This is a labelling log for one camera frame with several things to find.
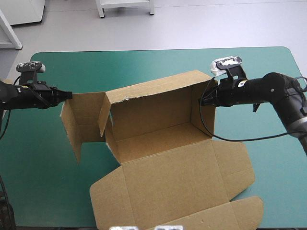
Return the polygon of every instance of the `cardboard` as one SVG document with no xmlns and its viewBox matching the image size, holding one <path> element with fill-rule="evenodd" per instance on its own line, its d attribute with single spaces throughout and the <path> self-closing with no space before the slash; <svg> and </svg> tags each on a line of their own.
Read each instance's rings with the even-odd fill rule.
<svg viewBox="0 0 307 230">
<path fill-rule="evenodd" d="M 77 160 L 83 142 L 105 140 L 121 164 L 90 188 L 100 230 L 165 224 L 253 230 L 260 224 L 261 199 L 229 202 L 255 180 L 245 145 L 213 141 L 201 124 L 199 98 L 209 79 L 195 70 L 75 94 L 64 104 L 61 117 Z M 203 114 L 214 131 L 215 108 L 206 106 Z"/>
</svg>

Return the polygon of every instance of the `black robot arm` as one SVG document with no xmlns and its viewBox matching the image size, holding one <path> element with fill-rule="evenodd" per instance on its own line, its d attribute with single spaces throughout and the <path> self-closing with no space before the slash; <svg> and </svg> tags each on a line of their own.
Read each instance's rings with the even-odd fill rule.
<svg viewBox="0 0 307 230">
<path fill-rule="evenodd" d="M 269 73 L 263 78 L 248 80 L 241 67 L 240 57 L 215 60 L 211 71 L 216 76 L 227 73 L 227 78 L 204 94 L 202 105 L 230 107 L 236 104 L 254 104 L 254 112 L 261 103 L 274 107 L 287 132 L 298 138 L 307 153 L 307 101 L 299 79 L 281 73 Z"/>
<path fill-rule="evenodd" d="M 47 109 L 72 98 L 72 92 L 58 90 L 37 80 L 37 73 L 45 71 L 45 66 L 39 61 L 19 64 L 16 70 L 21 73 L 19 85 L 0 81 L 0 130 L 4 110 Z"/>
</svg>

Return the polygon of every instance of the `cable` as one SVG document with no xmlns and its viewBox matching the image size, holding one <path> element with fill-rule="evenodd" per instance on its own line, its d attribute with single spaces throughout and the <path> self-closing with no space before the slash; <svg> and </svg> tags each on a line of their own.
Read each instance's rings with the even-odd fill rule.
<svg viewBox="0 0 307 230">
<path fill-rule="evenodd" d="M 213 134 L 209 129 L 208 127 L 206 126 L 204 120 L 203 120 L 203 116 L 202 116 L 202 112 L 201 112 L 201 107 L 202 106 L 207 106 L 207 105 L 210 105 L 210 104 L 205 104 L 205 105 L 202 105 L 202 100 L 207 98 L 209 95 L 212 94 L 213 91 L 216 91 L 217 88 L 215 88 L 212 92 L 210 92 L 205 98 L 204 98 L 204 94 L 206 93 L 207 89 L 208 89 L 208 86 L 210 85 L 210 83 L 215 79 L 215 77 L 211 78 L 210 81 L 208 82 L 205 90 L 203 91 L 202 95 L 201 95 L 201 99 L 200 99 L 200 117 L 201 117 L 201 122 L 202 122 L 202 125 L 204 126 L 204 128 L 207 130 L 207 132 L 215 137 L 215 138 L 218 138 L 220 140 L 225 140 L 225 141 L 230 141 L 230 142 L 243 142 L 243 141 L 255 141 L 255 140 L 265 140 L 265 139 L 271 139 L 271 138 L 278 138 L 278 137 L 282 137 L 282 136 L 286 136 L 286 135 L 290 135 L 290 134 L 293 134 L 293 133 L 305 133 L 307 134 L 306 131 L 294 131 L 294 132 L 285 132 L 285 133 L 281 133 L 281 134 L 277 134 L 277 135 L 273 135 L 273 136 L 266 136 L 266 137 L 260 137 L 260 138 L 251 138 L 251 139 L 227 139 L 227 138 L 223 138 L 223 137 L 220 137 L 218 135 L 215 135 Z"/>
<path fill-rule="evenodd" d="M 14 81 L 13 85 L 16 85 L 16 83 L 17 83 L 17 81 L 19 79 L 20 79 L 20 76 L 18 78 L 16 78 L 16 80 Z M 10 116 L 11 116 L 11 110 L 8 111 L 8 118 L 6 119 L 4 130 L 3 130 L 2 134 L 0 135 L 0 140 L 3 138 L 5 132 L 6 132 L 7 128 L 8 128 L 9 121 L 10 121 Z M 1 118 L 0 118 L 0 132 L 1 132 L 1 124 L 2 124 L 2 115 L 1 115 Z"/>
</svg>

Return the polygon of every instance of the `open cardboard box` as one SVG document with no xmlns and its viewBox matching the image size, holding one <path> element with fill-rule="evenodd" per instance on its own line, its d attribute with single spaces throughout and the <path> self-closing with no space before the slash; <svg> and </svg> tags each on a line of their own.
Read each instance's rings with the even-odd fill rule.
<svg viewBox="0 0 307 230">
<path fill-rule="evenodd" d="M 199 98 L 209 79 L 195 70 L 74 94 L 64 104 L 61 117 L 77 160 L 83 142 L 104 136 L 121 164 L 90 188 L 100 230 L 165 224 L 252 230 L 260 224 L 260 198 L 229 202 L 254 182 L 245 146 L 213 141 L 201 124 Z M 204 107 L 203 114 L 213 130 L 215 108 Z"/>
</svg>

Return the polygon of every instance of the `gray floor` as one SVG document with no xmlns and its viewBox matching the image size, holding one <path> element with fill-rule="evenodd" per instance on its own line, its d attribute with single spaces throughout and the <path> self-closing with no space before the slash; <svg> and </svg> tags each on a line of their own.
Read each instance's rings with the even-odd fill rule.
<svg viewBox="0 0 307 230">
<path fill-rule="evenodd" d="M 307 0 L 155 0 L 106 10 L 94 0 L 46 0 L 43 22 L 14 28 L 21 51 L 0 50 L 1 77 L 37 52 L 285 46 L 307 74 Z"/>
</svg>

